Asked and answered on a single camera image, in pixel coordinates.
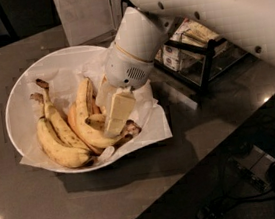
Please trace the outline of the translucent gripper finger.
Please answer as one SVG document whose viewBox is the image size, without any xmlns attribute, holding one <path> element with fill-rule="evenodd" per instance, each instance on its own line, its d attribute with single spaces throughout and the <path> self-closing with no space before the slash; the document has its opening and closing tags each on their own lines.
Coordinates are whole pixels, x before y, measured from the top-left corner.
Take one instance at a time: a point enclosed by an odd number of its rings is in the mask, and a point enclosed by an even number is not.
<svg viewBox="0 0 275 219">
<path fill-rule="evenodd" d="M 109 114 L 114 108 L 116 91 L 117 88 L 109 83 L 106 76 L 103 77 L 97 91 L 95 104 L 104 115 Z"/>
</svg>

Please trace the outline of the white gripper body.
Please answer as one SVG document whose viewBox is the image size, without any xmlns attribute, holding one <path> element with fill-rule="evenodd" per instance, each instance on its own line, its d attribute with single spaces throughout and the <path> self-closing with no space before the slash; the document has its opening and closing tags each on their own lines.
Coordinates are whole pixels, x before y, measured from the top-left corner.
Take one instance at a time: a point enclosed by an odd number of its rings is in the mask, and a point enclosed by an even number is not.
<svg viewBox="0 0 275 219">
<path fill-rule="evenodd" d="M 141 88 L 148 81 L 154 62 L 144 62 L 113 44 L 105 63 L 105 75 L 111 86 L 116 88 Z"/>
</svg>

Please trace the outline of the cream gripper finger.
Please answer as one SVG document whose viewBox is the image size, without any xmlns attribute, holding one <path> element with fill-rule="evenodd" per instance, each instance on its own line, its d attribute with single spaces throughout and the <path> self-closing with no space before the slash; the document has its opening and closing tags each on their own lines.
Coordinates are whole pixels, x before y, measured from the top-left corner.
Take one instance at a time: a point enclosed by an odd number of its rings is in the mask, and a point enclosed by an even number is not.
<svg viewBox="0 0 275 219">
<path fill-rule="evenodd" d="M 131 91 L 115 91 L 106 102 L 106 122 L 104 135 L 114 138 L 120 135 L 135 106 L 135 96 Z"/>
</svg>

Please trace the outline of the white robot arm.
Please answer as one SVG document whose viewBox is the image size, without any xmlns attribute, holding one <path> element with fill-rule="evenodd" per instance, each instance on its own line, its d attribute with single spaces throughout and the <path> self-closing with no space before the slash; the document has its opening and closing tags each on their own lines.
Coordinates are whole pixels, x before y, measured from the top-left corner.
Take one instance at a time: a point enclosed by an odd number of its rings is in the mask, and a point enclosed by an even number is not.
<svg viewBox="0 0 275 219">
<path fill-rule="evenodd" d="M 160 46 L 179 17 L 214 30 L 248 53 L 275 66 L 275 0 L 130 0 L 108 49 L 96 104 L 112 114 L 118 88 L 136 90 L 148 80 Z"/>
</svg>

